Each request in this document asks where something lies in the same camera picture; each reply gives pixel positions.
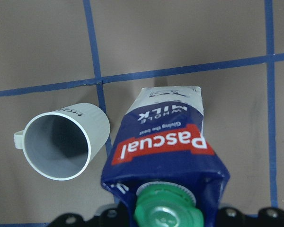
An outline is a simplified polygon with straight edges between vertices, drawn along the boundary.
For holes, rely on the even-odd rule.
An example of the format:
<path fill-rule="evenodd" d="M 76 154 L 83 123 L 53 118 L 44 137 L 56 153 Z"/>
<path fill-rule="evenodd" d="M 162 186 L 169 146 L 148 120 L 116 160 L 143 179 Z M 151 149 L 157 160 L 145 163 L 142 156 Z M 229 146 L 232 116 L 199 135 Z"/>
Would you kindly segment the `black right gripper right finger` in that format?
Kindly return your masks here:
<path fill-rule="evenodd" d="M 256 215 L 247 215 L 234 207 L 223 207 L 216 215 L 218 227 L 284 227 L 284 210 L 261 208 Z"/>

